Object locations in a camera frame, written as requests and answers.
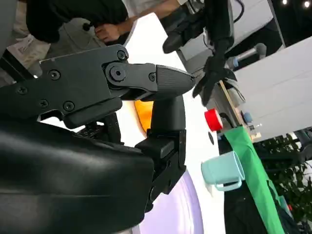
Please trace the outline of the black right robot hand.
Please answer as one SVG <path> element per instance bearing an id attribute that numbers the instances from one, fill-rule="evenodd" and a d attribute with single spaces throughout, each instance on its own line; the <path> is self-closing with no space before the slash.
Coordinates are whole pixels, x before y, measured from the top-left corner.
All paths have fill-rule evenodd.
<path id="1" fill-rule="evenodd" d="M 33 78 L 5 51 L 0 231 L 112 234 L 139 224 L 186 171 L 192 75 L 130 64 L 122 45 L 43 60 Z"/>

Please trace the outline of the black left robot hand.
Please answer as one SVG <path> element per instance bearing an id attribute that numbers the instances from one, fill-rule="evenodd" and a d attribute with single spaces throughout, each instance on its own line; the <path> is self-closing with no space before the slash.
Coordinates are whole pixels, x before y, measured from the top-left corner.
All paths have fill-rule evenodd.
<path id="1" fill-rule="evenodd" d="M 225 78 L 237 81 L 234 72 L 229 68 L 225 68 L 225 52 L 228 46 L 229 42 L 225 39 L 219 40 L 215 43 L 214 55 L 207 58 L 203 69 L 204 77 L 197 83 L 193 90 L 194 98 L 201 94 L 201 102 L 203 106 L 208 104 L 216 83 Z"/>

